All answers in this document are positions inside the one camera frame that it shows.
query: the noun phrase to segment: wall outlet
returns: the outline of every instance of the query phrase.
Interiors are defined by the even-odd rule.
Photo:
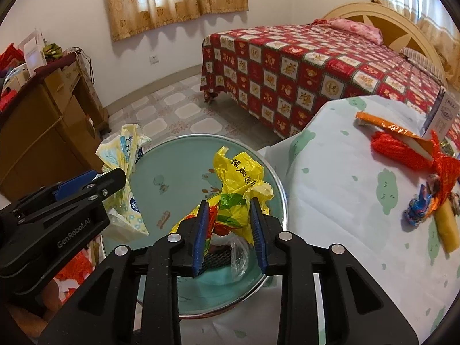
[[[158,59],[157,56],[151,55],[150,56],[150,63],[153,65],[154,63],[158,63],[160,60]]]

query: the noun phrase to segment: striped pillow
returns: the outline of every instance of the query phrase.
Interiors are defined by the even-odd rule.
[[[402,48],[400,52],[412,65],[440,82],[440,85],[447,87],[447,80],[444,71],[437,68],[435,64],[423,54],[410,48]]]

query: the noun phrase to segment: white tablecloth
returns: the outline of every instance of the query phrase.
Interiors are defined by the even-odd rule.
[[[354,123],[363,109],[415,133],[423,124],[420,114],[397,101],[379,96],[337,100],[324,105],[301,135],[268,148],[266,158],[288,195],[289,230],[324,248],[345,245],[422,343],[460,288],[460,251],[444,253],[433,219],[414,230],[402,220],[402,211],[426,178],[371,151],[373,131]],[[182,341],[276,344],[280,301],[277,277],[225,314],[181,321]],[[323,344],[323,319],[319,322]]]

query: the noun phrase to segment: baseboard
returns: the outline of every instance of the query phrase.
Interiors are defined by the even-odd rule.
[[[185,70],[181,70],[178,72],[175,72],[174,74],[165,76],[164,78],[155,80],[144,87],[141,87],[128,95],[119,98],[115,102],[112,102],[110,105],[106,106],[107,112],[109,113],[109,116],[112,115],[114,112],[117,112],[118,110],[121,110],[128,106],[129,104],[132,104],[133,102],[141,99],[144,96],[149,95],[150,93],[156,92],[159,89],[163,89],[167,86],[173,85],[174,83],[177,83],[181,80],[190,78],[191,76],[197,75],[201,72],[202,65],[196,65],[192,66],[191,68],[186,68]]]

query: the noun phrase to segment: wooden headboard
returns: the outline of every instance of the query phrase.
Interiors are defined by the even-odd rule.
[[[324,19],[336,17],[374,26],[380,29],[383,43],[390,49],[397,53],[404,47],[414,49],[443,70],[442,62],[433,45],[415,24],[394,10],[377,3],[351,3],[332,10]]]

